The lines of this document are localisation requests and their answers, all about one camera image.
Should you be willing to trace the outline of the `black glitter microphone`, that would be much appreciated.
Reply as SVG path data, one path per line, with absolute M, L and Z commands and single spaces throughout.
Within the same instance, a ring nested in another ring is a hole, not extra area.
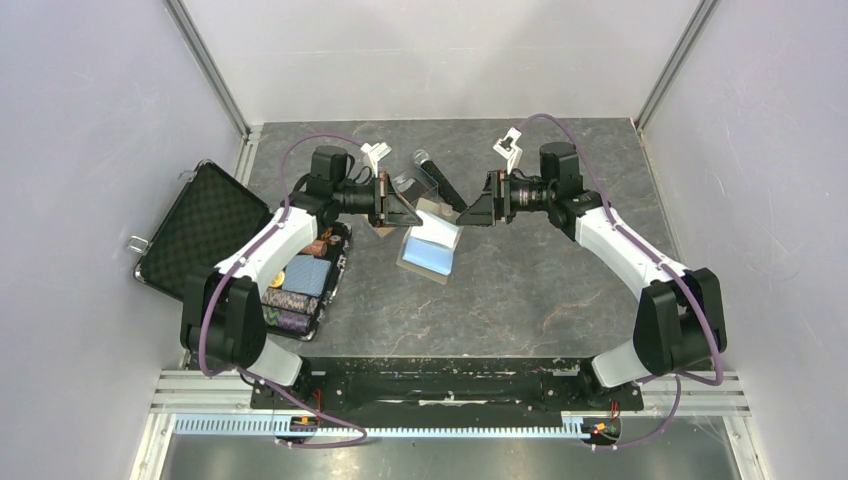
M 422 170 L 435 183 L 439 197 L 449 205 L 453 211 L 463 213 L 468 209 L 468 204 L 453 187 L 442 170 L 431 159 L 426 150 L 418 149 L 413 153 L 414 164 Z

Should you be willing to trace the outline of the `grey card holder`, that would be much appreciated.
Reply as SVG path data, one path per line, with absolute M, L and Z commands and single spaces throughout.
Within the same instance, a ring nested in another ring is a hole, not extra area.
M 427 198 L 418 199 L 415 208 L 424 224 L 407 231 L 396 265 L 446 285 L 462 232 L 457 225 L 458 214 L 447 204 Z

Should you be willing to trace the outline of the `clear plastic card box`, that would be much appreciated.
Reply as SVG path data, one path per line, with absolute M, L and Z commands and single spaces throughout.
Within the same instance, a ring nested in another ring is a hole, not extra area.
M 439 201 L 437 184 L 422 171 L 408 169 L 393 177 L 392 185 L 413 206 L 422 200 L 433 203 Z

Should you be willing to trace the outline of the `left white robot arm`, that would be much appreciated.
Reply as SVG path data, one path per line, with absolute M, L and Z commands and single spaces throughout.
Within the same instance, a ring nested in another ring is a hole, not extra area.
M 359 149 L 367 179 L 350 178 L 347 150 L 317 147 L 309 172 L 253 238 L 215 266 L 188 275 L 180 341 L 197 354 L 206 375 L 215 373 L 207 363 L 212 358 L 219 371 L 240 368 L 276 384 L 276 394 L 290 407 L 302 407 L 312 399 L 314 381 L 301 372 L 302 358 L 268 336 L 262 293 L 342 214 L 364 215 L 374 227 L 423 223 L 395 190 L 390 175 L 378 167 L 390 146 L 363 143 Z

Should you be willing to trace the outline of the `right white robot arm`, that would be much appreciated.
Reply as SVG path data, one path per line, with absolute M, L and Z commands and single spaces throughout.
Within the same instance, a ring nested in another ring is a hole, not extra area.
M 459 216 L 461 226 L 510 223 L 543 212 L 555 228 L 593 253 L 636 297 L 632 337 L 582 367 L 580 400 L 591 408 L 612 401 L 618 387 L 683 372 L 717 360 L 727 347 L 720 282 L 707 268 L 690 269 L 633 232 L 601 194 L 585 187 L 580 156 L 569 142 L 539 150 L 537 175 L 518 168 L 522 150 L 510 135 L 494 145 L 506 160 L 488 173 L 480 197 Z

